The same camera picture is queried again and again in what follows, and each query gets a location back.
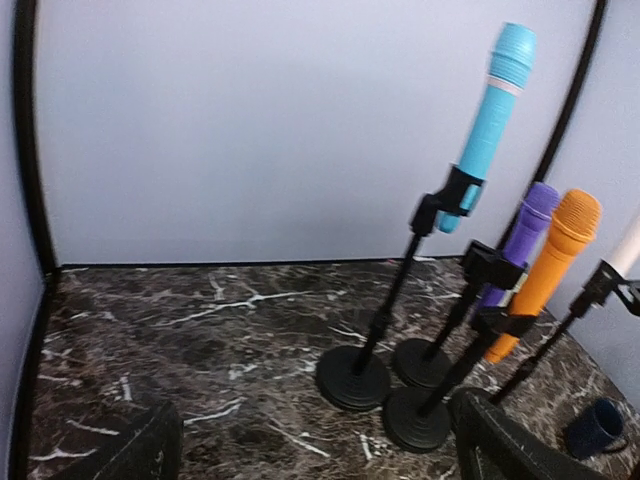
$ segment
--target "marble table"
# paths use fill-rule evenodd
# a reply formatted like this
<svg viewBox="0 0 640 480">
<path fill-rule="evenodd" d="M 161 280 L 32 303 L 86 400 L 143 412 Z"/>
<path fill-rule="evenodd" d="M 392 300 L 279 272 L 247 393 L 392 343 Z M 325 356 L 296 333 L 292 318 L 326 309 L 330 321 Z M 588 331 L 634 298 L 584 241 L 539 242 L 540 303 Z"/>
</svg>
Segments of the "marble table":
<svg viewBox="0 0 640 480">
<path fill-rule="evenodd" d="M 64 272 L 35 392 L 30 479 L 89 455 L 166 399 L 184 419 L 181 479 L 459 479 L 453 435 L 431 454 L 402 452 L 386 439 L 379 411 L 342 412 L 314 385 L 322 352 L 362 342 L 366 312 L 380 304 L 396 267 Z M 383 360 L 405 338 L 434 338 L 462 287 L 456 259 L 420 258 L 378 348 Z M 544 314 L 515 354 L 477 365 L 466 383 L 495 391 L 555 324 Z M 458 329 L 446 352 L 457 357 L 472 336 Z M 632 446 L 586 463 L 626 479 L 640 455 L 640 417 L 572 338 L 561 340 L 505 409 L 562 449 L 561 427 L 599 395 L 618 402 Z"/>
</svg>

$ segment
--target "microphone stand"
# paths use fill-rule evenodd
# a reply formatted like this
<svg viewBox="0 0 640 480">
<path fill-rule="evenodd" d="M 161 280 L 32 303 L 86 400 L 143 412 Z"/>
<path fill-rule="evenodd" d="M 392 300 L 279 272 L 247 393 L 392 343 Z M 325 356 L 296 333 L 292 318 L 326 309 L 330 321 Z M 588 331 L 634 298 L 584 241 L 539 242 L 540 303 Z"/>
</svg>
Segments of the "microphone stand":
<svg viewBox="0 0 640 480">
<path fill-rule="evenodd" d="M 447 338 L 464 320 L 485 284 L 509 290 L 526 267 L 518 267 L 501 254 L 476 240 L 467 247 L 460 264 L 466 287 L 451 308 L 447 321 L 433 342 L 410 338 L 398 344 L 393 354 L 393 369 L 407 385 L 433 388 L 440 384 L 451 368 L 451 360 L 442 351 Z"/>
<path fill-rule="evenodd" d="M 391 379 L 384 364 L 373 351 L 385 336 L 393 320 L 392 310 L 420 242 L 433 231 L 438 212 L 467 216 L 461 208 L 470 187 L 480 188 L 483 180 L 452 166 L 445 186 L 435 194 L 422 197 L 413 219 L 413 236 L 404 260 L 382 306 L 375 312 L 369 334 L 362 348 L 344 345 L 325 352 L 316 366 L 316 385 L 322 396 L 338 408 L 350 411 L 371 410 L 382 403 L 391 388 Z"/>
<path fill-rule="evenodd" d="M 504 307 L 478 310 L 478 335 L 436 388 L 402 387 L 385 402 L 382 421 L 388 437 L 403 450 L 427 453 L 441 446 L 451 430 L 444 398 L 473 370 L 510 325 L 533 323 L 533 316 L 511 316 Z"/>
<path fill-rule="evenodd" d="M 494 405 L 502 402 L 518 385 L 526 381 L 536 369 L 542 357 L 558 342 L 560 337 L 579 318 L 582 318 L 593 305 L 604 305 L 611 292 L 622 300 L 627 310 L 635 316 L 640 316 L 640 282 L 627 281 L 604 260 L 584 285 L 580 295 L 571 303 L 569 314 L 562 320 L 551 338 L 547 340 L 538 351 L 527 358 L 518 367 L 511 379 L 490 398 Z"/>
</svg>

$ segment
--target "orange microphone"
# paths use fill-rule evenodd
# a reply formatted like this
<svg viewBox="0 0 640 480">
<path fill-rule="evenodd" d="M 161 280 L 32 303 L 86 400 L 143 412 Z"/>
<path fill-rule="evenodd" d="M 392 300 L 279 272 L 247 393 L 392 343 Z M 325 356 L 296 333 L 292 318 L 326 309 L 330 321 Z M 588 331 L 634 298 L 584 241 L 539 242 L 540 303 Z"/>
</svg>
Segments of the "orange microphone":
<svg viewBox="0 0 640 480">
<path fill-rule="evenodd" d="M 547 241 L 529 277 L 509 306 L 510 315 L 539 315 L 576 256 L 593 241 L 602 207 L 582 190 L 569 190 L 551 215 Z M 503 334 L 485 355 L 498 363 L 516 347 L 519 338 Z"/>
</svg>

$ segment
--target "mug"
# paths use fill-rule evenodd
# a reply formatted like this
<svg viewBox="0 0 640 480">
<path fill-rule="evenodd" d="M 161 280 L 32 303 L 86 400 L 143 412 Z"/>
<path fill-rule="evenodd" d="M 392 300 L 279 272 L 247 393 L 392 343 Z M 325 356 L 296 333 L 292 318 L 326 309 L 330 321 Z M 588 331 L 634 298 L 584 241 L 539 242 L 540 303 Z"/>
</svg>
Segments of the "mug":
<svg viewBox="0 0 640 480">
<path fill-rule="evenodd" d="M 564 442 L 569 453 L 578 460 L 596 453 L 616 453 L 627 447 L 622 445 L 608 448 L 622 437 L 624 420 L 622 415 L 608 398 L 599 398 L 587 407 L 564 429 Z"/>
</svg>

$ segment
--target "round black base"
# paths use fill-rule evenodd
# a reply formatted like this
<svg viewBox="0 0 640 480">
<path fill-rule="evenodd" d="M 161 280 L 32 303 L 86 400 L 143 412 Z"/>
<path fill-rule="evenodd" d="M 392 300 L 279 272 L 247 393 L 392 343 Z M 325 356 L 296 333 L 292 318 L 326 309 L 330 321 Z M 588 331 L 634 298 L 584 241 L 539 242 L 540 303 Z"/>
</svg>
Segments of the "round black base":
<svg viewBox="0 0 640 480">
<path fill-rule="evenodd" d="M 435 388 L 451 368 L 451 360 L 442 350 L 427 362 L 424 354 L 431 342 L 410 338 L 398 344 L 393 352 L 393 369 L 404 383 L 413 387 Z"/>
<path fill-rule="evenodd" d="M 447 410 L 449 411 L 451 427 L 454 432 L 458 429 L 458 421 L 462 416 L 464 397 L 467 395 L 478 395 L 487 401 L 491 398 L 491 394 L 489 392 L 477 387 L 462 387 L 453 392 L 453 395 L 451 395 L 451 398 L 447 402 Z"/>
<path fill-rule="evenodd" d="M 325 352 L 316 366 L 316 385 L 322 396 L 336 407 L 352 412 L 380 406 L 391 389 L 389 372 L 375 355 L 361 375 L 352 373 L 359 353 L 358 347 L 337 347 Z"/>
<path fill-rule="evenodd" d="M 382 410 L 382 423 L 389 439 L 412 453 L 428 453 L 441 446 L 451 431 L 449 413 L 440 403 L 426 417 L 418 415 L 419 407 L 432 390 L 402 387 L 387 399 Z"/>
</svg>

